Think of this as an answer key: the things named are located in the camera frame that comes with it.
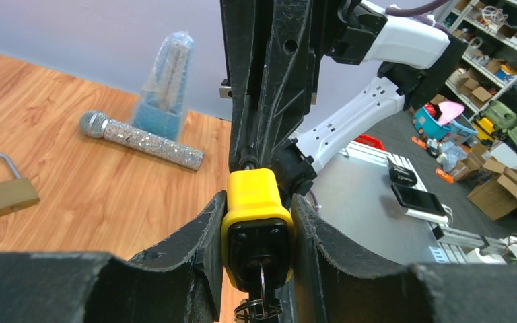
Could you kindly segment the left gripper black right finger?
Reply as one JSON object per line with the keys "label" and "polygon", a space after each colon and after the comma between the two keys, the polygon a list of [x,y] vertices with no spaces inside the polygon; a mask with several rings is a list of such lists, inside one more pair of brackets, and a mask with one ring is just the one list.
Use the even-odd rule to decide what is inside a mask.
{"label": "left gripper black right finger", "polygon": [[517,322],[517,265],[401,266],[295,195],[295,322]]}

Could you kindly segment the brass padlock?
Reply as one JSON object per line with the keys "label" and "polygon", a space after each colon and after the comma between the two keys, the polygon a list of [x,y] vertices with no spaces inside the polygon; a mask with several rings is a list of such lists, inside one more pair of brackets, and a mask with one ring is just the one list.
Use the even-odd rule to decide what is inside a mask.
{"label": "brass padlock", "polygon": [[0,216],[26,209],[40,202],[40,197],[31,181],[22,177],[8,155],[0,153],[8,165],[13,179],[0,182]]}

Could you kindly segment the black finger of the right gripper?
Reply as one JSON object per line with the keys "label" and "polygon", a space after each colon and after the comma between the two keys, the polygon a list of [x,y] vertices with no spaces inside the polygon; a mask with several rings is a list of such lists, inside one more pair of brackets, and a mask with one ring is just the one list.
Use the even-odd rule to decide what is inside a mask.
{"label": "black finger of the right gripper", "polygon": [[228,165],[271,164],[310,111],[322,1],[222,1],[232,93]]}

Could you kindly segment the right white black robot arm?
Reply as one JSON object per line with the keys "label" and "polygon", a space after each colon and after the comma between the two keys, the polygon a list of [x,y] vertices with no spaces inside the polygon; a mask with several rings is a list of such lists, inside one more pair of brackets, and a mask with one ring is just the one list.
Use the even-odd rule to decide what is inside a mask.
{"label": "right white black robot arm", "polygon": [[[467,47],[435,20],[432,11],[441,6],[222,1],[224,85],[232,100],[229,170],[268,168],[281,194],[306,194],[325,164],[360,134],[428,103]],[[352,101],[297,134],[316,101],[323,57],[380,67]]]}

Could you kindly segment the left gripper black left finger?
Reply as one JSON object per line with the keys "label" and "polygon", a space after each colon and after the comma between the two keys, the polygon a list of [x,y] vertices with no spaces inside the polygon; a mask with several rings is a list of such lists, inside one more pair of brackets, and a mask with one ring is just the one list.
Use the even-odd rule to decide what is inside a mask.
{"label": "left gripper black left finger", "polygon": [[129,260],[108,252],[0,252],[0,322],[216,322],[225,211],[222,191]]}

